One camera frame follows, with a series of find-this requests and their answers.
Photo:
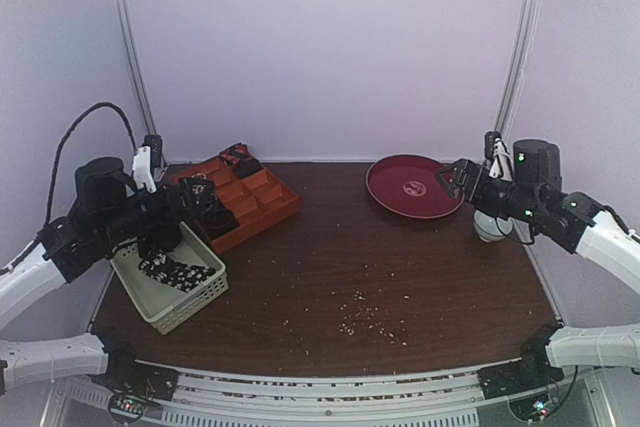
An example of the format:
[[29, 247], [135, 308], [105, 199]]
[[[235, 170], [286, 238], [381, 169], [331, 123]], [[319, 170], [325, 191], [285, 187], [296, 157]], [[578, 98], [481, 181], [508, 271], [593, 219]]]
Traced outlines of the black white floral tie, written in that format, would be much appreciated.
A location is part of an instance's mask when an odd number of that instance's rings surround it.
[[182, 292], [192, 291], [216, 273], [214, 267], [176, 261], [160, 250], [142, 257], [138, 270], [147, 277]]

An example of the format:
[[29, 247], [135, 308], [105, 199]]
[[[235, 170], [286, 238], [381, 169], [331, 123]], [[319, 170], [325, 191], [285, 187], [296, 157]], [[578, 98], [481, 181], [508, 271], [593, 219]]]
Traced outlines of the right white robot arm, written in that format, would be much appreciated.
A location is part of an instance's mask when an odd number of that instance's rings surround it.
[[[589, 260], [633, 291], [639, 289], [639, 236], [617, 212], [582, 192], [562, 190], [560, 151], [545, 140], [523, 139], [510, 155], [499, 151], [494, 132], [486, 136], [489, 158], [479, 164], [459, 159], [435, 173], [450, 197], [494, 218], [525, 223], [532, 237], [543, 235], [570, 254]], [[519, 387], [530, 389], [553, 368], [569, 366], [639, 368], [636, 324], [553, 327], [513, 366]]]

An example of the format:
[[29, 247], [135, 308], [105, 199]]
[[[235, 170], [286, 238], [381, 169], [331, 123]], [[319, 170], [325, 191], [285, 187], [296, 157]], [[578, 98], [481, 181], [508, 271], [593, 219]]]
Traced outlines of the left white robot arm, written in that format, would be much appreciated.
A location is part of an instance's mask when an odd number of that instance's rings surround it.
[[[135, 247], [143, 273], [191, 293], [217, 273], [170, 257], [187, 222], [214, 212], [214, 182], [186, 178], [156, 186], [151, 175], [128, 175], [115, 157], [94, 159], [75, 172], [77, 198], [68, 215], [45, 223], [35, 239], [1, 271], [1, 323], [7, 325], [37, 300], [71, 283], [101, 260]], [[115, 391], [143, 396], [157, 382], [135, 362], [133, 347], [112, 331], [54, 341], [1, 344], [1, 389], [90, 375]]]

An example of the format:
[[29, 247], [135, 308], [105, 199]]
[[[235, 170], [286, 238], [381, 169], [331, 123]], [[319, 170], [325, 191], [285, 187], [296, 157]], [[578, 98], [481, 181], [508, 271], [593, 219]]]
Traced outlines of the dark rolled tie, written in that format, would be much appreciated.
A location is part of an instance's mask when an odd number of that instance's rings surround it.
[[235, 215], [228, 209], [205, 213], [202, 215], [200, 223], [211, 239], [222, 237], [239, 226]]

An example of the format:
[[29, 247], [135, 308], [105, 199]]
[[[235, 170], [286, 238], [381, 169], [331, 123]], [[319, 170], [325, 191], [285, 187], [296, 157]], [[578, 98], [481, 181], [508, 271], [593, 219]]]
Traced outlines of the red round plate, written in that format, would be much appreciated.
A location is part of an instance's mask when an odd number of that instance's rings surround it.
[[450, 197], [436, 180], [441, 162], [399, 154], [373, 163], [365, 177], [370, 196], [382, 207], [403, 217], [431, 220], [459, 210], [462, 199]]

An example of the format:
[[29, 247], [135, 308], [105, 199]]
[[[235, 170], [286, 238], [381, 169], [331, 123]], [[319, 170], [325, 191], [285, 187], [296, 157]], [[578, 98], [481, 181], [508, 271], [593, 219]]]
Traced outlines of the black tie in basket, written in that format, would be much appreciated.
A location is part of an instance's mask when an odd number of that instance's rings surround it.
[[146, 257], [154, 250], [171, 252], [181, 241], [182, 233], [178, 224], [156, 226], [146, 236], [138, 239], [138, 254]]

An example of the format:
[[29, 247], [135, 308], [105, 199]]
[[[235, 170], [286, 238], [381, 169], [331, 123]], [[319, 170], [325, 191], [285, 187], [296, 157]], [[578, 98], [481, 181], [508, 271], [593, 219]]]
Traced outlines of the orange compartment tray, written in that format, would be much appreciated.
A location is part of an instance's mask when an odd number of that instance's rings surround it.
[[175, 173], [169, 181], [177, 184], [183, 177], [213, 181], [221, 203], [234, 215], [236, 227], [224, 234], [218, 234], [221, 226], [214, 229], [200, 223], [216, 254], [231, 250], [300, 210], [300, 197], [266, 167], [240, 179], [223, 160], [214, 157]]

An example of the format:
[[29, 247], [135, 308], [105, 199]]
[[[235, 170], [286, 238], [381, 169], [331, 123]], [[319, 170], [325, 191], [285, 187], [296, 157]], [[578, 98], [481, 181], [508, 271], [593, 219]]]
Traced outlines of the small celadon bowl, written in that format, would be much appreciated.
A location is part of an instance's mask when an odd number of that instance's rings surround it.
[[507, 238], [513, 231], [513, 222], [491, 217], [479, 210], [474, 211], [473, 226], [479, 238], [486, 243]]

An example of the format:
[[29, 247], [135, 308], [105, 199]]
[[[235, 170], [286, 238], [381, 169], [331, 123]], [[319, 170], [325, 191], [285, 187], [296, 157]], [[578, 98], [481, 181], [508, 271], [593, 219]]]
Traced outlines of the pale green perforated basket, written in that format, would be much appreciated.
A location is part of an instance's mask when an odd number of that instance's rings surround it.
[[110, 260], [141, 317], [166, 335], [229, 289], [226, 266], [182, 223], [181, 242], [171, 251], [154, 247], [139, 255], [127, 241]]

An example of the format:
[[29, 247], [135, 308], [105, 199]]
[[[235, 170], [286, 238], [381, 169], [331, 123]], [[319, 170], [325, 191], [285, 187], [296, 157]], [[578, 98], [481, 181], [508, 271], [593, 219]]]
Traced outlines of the right aluminium frame post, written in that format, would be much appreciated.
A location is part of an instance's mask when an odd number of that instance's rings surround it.
[[515, 41], [494, 129], [508, 138], [524, 85], [525, 67], [534, 43], [540, 0], [522, 0]]

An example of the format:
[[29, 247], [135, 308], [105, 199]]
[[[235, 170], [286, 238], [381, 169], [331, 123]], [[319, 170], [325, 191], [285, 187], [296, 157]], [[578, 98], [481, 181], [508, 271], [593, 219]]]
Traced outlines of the aluminium frame post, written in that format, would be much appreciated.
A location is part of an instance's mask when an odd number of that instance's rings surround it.
[[151, 110], [143, 71], [136, 48], [128, 0], [114, 0], [114, 3], [116, 6], [121, 38], [124, 46], [127, 70], [136, 105], [142, 117], [144, 130], [148, 135], [158, 135], [159, 132]]
[[494, 129], [508, 138], [524, 85], [525, 67], [534, 43], [540, 0], [522, 0], [515, 41]]

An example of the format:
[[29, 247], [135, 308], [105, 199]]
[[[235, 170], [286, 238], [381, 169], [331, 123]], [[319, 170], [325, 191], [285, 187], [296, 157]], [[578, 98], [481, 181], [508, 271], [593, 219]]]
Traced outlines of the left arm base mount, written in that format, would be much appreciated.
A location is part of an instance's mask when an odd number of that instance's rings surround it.
[[145, 408], [171, 401], [179, 373], [172, 368], [141, 363], [132, 344], [114, 329], [92, 331], [107, 355], [106, 371], [90, 375], [91, 381], [108, 389], [118, 400], [132, 400]]

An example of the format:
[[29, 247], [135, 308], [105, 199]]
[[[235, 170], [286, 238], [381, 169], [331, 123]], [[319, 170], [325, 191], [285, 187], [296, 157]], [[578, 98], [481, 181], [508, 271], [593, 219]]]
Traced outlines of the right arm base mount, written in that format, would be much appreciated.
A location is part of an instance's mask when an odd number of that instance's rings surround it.
[[478, 381], [486, 400], [518, 396], [536, 391], [509, 402], [511, 413], [519, 420], [541, 422], [556, 408], [559, 401], [559, 383], [565, 378], [562, 368], [550, 365], [546, 346], [560, 328], [546, 324], [536, 330], [520, 347], [520, 358], [477, 372]]

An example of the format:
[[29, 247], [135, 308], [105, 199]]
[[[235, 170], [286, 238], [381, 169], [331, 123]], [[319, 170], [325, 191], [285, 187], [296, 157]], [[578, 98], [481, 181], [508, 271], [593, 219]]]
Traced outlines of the front aluminium rail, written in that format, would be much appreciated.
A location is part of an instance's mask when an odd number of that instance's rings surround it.
[[495, 387], [484, 366], [360, 377], [178, 368], [143, 404], [87, 377], [54, 384], [43, 426], [613, 426], [589, 368], [534, 388]]

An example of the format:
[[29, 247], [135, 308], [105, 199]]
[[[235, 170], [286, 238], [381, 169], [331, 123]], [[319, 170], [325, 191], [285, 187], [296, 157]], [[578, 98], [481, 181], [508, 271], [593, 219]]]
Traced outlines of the left aluminium frame post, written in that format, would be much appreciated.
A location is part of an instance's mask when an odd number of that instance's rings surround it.
[[151, 110], [143, 71], [136, 48], [128, 0], [114, 0], [114, 3], [116, 6], [121, 38], [124, 46], [127, 70], [136, 105], [142, 117], [144, 130], [148, 135], [158, 135], [159, 132]]

